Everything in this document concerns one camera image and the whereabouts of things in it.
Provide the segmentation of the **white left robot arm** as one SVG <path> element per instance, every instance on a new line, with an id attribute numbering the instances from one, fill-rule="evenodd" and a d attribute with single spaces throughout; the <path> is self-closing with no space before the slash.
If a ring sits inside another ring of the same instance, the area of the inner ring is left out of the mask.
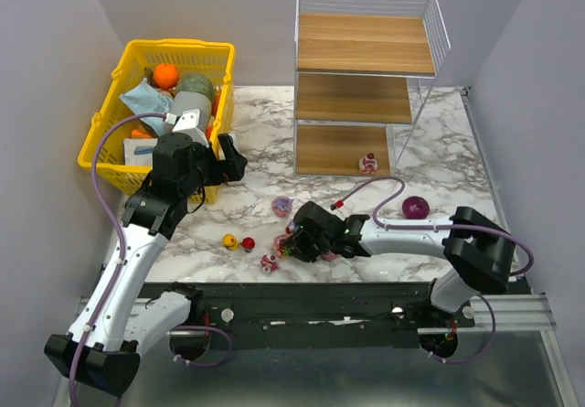
<path id="1" fill-rule="evenodd" d="M 51 335 L 45 346 L 69 380 L 72 405 L 80 403 L 80 383 L 121 399 L 149 349 L 201 312 L 201 291 L 175 284 L 141 315 L 131 316 L 146 276 L 188 213 L 189 199 L 244 177 L 248 161 L 234 137 L 220 134 L 218 140 L 223 158 L 185 133 L 158 139 L 152 170 L 113 221 L 118 242 L 90 299 L 68 332 Z"/>

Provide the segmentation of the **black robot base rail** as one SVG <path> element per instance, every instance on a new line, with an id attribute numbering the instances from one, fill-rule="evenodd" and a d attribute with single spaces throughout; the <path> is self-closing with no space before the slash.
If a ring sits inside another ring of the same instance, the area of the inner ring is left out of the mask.
<path id="1" fill-rule="evenodd" d="M 473 327 L 431 308 L 426 283 L 180 284 L 196 292 L 186 323 L 207 321 L 235 349 L 417 348 L 420 336 Z"/>

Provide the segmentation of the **pink bear green flower toy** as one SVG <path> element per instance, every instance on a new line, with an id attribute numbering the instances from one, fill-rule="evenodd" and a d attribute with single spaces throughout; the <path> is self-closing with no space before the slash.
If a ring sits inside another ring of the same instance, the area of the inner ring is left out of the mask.
<path id="1" fill-rule="evenodd" d="M 273 240 L 273 251 L 277 258 L 291 257 L 293 254 L 293 244 L 289 241 L 286 234 L 278 235 Z"/>

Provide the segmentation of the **pink strawberry cake toy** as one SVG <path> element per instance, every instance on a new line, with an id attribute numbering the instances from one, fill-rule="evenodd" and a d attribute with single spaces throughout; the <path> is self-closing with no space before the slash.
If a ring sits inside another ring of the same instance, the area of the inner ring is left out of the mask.
<path id="1" fill-rule="evenodd" d="M 378 171 L 378 161 L 373 153 L 368 153 L 358 160 L 359 173 L 362 175 L 375 175 Z"/>

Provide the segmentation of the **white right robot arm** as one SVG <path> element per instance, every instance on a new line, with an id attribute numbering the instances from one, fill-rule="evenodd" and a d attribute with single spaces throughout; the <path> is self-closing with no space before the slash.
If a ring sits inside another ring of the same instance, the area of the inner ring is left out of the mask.
<path id="1" fill-rule="evenodd" d="M 296 212 L 292 233 L 281 247 L 302 262 L 316 262 L 325 253 L 346 259 L 386 253 L 443 259 L 451 269 L 431 283 L 429 305 L 453 314 L 478 294 L 507 291 L 516 245 L 497 224 L 469 207 L 433 220 L 366 214 L 341 219 L 308 202 Z"/>

